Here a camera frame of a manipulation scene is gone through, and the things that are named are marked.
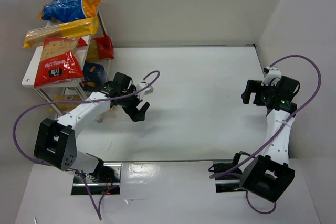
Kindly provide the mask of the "red fusilli pasta bag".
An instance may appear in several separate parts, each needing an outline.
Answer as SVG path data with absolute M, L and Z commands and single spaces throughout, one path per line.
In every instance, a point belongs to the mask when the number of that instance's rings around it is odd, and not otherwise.
M 78 48 L 88 44 L 80 38 L 48 38 L 44 41 L 34 88 L 81 80 L 83 73 L 77 59 Z

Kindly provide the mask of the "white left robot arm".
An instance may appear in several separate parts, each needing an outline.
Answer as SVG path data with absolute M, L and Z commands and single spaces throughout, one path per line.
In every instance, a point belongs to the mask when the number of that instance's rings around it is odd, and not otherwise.
M 112 177 L 112 169 L 102 159 L 77 149 L 76 139 L 90 123 L 114 106 L 122 107 L 133 122 L 144 121 L 150 104 L 146 102 L 140 109 L 138 105 L 152 92 L 153 87 L 145 81 L 133 85 L 131 77 L 116 73 L 113 80 L 103 84 L 83 104 L 56 120 L 41 122 L 34 156 L 61 171 L 84 172 L 93 180 Z

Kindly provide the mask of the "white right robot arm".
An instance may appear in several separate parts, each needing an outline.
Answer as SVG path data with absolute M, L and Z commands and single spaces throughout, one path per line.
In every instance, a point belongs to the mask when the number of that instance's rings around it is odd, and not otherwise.
M 241 95 L 244 104 L 255 94 L 254 104 L 267 108 L 266 147 L 249 163 L 239 185 L 269 202 L 276 202 L 295 177 L 289 168 L 288 146 L 297 105 L 292 102 L 300 88 L 290 77 L 273 77 L 268 84 L 248 80 Z

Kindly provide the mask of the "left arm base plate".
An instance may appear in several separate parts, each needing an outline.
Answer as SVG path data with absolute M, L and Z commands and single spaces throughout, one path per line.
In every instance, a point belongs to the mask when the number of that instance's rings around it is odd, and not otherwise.
M 89 191 L 92 195 L 118 195 L 120 193 L 122 164 L 121 163 L 104 163 L 104 171 L 102 176 L 95 178 L 87 172 L 80 171 L 83 179 L 74 174 L 72 182 L 71 195 L 88 195 L 84 181 L 87 183 Z

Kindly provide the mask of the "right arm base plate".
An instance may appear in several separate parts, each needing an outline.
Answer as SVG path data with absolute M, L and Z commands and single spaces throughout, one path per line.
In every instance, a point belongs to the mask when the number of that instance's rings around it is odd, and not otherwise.
M 225 159 L 222 161 L 213 162 L 212 166 L 208 169 L 210 173 L 217 174 L 225 172 L 230 168 L 237 165 L 240 160 L 250 156 L 249 153 L 240 151 L 236 153 L 233 159 Z M 230 193 L 230 192 L 241 192 L 245 191 L 239 186 L 240 177 L 237 175 L 225 175 L 219 178 L 215 178 L 215 188 L 217 193 Z

